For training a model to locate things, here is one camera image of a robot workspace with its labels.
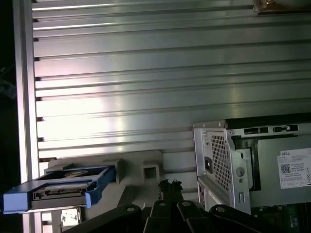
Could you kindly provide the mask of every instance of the computer case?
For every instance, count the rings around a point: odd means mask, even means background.
[[[301,219],[311,202],[311,114],[204,122],[193,131],[206,210],[227,204],[280,225],[286,212],[289,228],[308,228]]]

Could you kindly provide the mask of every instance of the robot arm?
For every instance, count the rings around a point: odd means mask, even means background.
[[[259,219],[225,205],[206,212],[193,201],[184,201],[181,182],[159,184],[160,199],[152,208],[141,210],[125,204],[86,221],[66,233],[222,233],[230,230],[244,233],[281,232]]]

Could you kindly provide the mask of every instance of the square hole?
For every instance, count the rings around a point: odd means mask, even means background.
[[[144,168],[145,179],[156,179],[156,168],[155,167],[148,167]]]

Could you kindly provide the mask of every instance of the hard drive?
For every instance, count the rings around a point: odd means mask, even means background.
[[[5,214],[32,210],[86,206],[102,198],[102,191],[116,180],[114,166],[74,167],[74,164],[48,168],[46,174],[14,187],[3,195]]]

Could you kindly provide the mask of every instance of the screw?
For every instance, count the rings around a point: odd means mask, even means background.
[[[238,167],[236,170],[237,176],[242,177],[245,174],[244,168],[243,167]]]
[[[133,207],[129,207],[129,208],[127,208],[126,209],[128,212],[132,212],[132,211],[134,211],[135,210],[135,208],[133,208]]]
[[[183,202],[183,206],[191,206],[191,203],[190,203],[190,202],[185,201],[185,202]]]
[[[224,209],[223,207],[217,207],[217,208],[216,208],[216,211],[218,211],[218,212],[224,212],[225,209]]]

